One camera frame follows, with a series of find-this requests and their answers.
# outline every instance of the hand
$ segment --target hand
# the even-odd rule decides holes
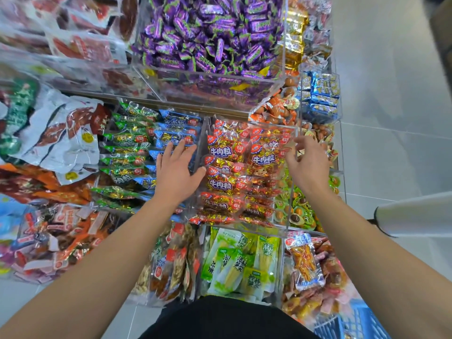
[[[294,142],[296,145],[286,154],[286,162],[295,184],[307,197],[311,193],[329,190],[330,163],[325,150],[311,136],[299,136]],[[296,152],[301,149],[305,154],[298,161]]]
[[[206,168],[200,167],[190,176],[189,162],[196,150],[196,145],[186,150],[184,148],[185,141],[181,140],[171,154],[173,143],[170,142],[163,155],[157,156],[157,182],[154,197],[173,203],[175,208],[195,192],[206,175]]]

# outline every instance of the shopping basket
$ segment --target shopping basket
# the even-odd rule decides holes
[[[337,316],[316,326],[314,333],[322,339],[344,339],[346,333],[353,339],[391,339],[363,301],[353,301],[351,307],[352,317]]]

